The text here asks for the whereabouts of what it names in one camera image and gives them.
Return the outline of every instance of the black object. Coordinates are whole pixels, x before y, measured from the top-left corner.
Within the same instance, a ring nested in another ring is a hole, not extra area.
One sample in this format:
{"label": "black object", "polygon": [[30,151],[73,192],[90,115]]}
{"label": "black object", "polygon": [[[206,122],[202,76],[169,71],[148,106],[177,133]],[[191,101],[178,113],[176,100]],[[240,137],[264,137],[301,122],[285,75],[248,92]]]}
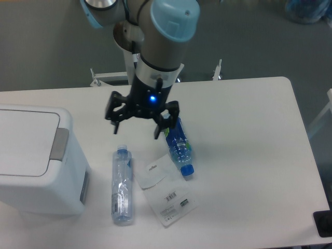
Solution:
{"label": "black object", "polygon": [[317,211],[313,213],[318,234],[322,238],[332,237],[332,211]]}
{"label": "black object", "polygon": [[81,190],[81,195],[79,197],[79,200],[85,204],[85,199],[87,196],[87,189],[89,186],[89,180],[90,180],[90,175],[89,173],[86,171],[85,175],[84,175],[84,180],[83,180],[83,186],[82,186],[82,190]]}
{"label": "black object", "polygon": [[[156,88],[152,88],[141,82],[135,75],[128,96],[122,96],[117,91],[111,93],[105,119],[115,125],[114,134],[118,132],[120,122],[131,117],[153,119],[157,124],[155,139],[163,129],[175,127],[179,114],[178,101],[166,103],[172,86],[162,88],[162,85],[162,79],[158,78]],[[170,114],[166,119],[161,114],[164,110],[168,110]]]}
{"label": "black object", "polygon": [[332,243],[328,243],[328,244],[324,245],[321,249],[327,249],[327,248],[329,248],[331,245],[332,245]]}

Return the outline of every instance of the black cable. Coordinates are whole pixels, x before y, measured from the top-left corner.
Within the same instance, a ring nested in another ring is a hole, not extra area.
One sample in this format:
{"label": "black cable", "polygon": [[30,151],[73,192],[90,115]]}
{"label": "black cable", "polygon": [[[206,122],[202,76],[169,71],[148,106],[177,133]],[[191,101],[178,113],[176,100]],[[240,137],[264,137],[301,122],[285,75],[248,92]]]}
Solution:
{"label": "black cable", "polygon": [[137,12],[137,17],[136,17],[136,21],[137,21],[137,23],[139,22],[140,14],[141,14],[141,11],[142,11],[143,7],[144,7],[149,1],[150,1],[150,0],[145,0],[144,3],[142,3],[142,5],[140,6],[140,9],[139,9],[139,11]]}
{"label": "black cable", "polygon": [[124,7],[124,14],[126,15],[126,20],[129,20],[129,10],[127,8],[125,0],[122,0],[122,4],[123,4],[123,7]]}

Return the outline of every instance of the white table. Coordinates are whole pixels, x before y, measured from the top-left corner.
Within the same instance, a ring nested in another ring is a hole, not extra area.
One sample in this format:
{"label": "white table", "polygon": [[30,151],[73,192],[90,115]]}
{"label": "white table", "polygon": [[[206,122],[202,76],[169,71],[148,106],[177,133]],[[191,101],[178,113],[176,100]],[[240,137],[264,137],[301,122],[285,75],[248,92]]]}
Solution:
{"label": "white table", "polygon": [[99,87],[0,92],[0,103],[60,106],[92,168],[86,210],[78,217],[19,213],[0,204],[1,248],[267,248],[332,242],[312,213],[328,204],[291,83],[282,77],[176,84],[192,143],[189,180],[200,205],[164,228],[134,182],[134,225],[110,216],[112,152],[125,143],[136,169],[168,152],[152,120],[130,119],[117,135],[104,120],[112,90]]}

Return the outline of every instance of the blue bottle cap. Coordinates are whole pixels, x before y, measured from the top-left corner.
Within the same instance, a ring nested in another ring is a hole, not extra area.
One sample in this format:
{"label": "blue bottle cap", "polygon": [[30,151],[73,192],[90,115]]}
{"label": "blue bottle cap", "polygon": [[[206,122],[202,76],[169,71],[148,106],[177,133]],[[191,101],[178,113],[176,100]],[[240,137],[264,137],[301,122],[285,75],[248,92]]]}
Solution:
{"label": "blue bottle cap", "polygon": [[191,164],[182,166],[181,173],[183,176],[191,175],[193,173],[193,166]]}

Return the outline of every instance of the blue led light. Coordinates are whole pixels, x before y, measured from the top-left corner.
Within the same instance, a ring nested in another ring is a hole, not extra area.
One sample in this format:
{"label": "blue led light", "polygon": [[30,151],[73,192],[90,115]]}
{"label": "blue led light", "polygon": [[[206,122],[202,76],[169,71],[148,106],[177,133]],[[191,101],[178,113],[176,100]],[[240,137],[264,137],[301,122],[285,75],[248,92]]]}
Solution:
{"label": "blue led light", "polygon": [[156,102],[156,100],[157,100],[157,98],[156,98],[155,96],[150,96],[150,101],[151,101],[151,102],[154,103],[154,102]]}

